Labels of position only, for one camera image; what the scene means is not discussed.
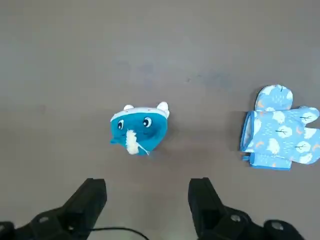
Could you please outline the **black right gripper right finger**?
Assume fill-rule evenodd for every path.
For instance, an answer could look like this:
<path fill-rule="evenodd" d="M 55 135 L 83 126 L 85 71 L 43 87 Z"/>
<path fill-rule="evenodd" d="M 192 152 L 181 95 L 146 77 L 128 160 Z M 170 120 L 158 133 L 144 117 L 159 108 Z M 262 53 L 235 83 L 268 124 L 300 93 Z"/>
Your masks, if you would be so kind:
<path fill-rule="evenodd" d="M 269 219 L 262 226 L 241 210 L 222 203 L 207 177 L 192 178 L 188 204 L 199 240 L 303 240 L 288 222 Z"/>

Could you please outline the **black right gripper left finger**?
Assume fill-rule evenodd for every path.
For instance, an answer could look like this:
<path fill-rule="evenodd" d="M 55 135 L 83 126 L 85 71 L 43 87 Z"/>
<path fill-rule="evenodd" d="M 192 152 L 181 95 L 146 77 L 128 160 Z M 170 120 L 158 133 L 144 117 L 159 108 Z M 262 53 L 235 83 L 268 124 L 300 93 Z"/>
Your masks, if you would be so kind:
<path fill-rule="evenodd" d="M 61 207 L 36 215 L 26 225 L 0 223 L 2 240 L 86 240 L 107 203 L 104 179 L 86 179 Z"/>

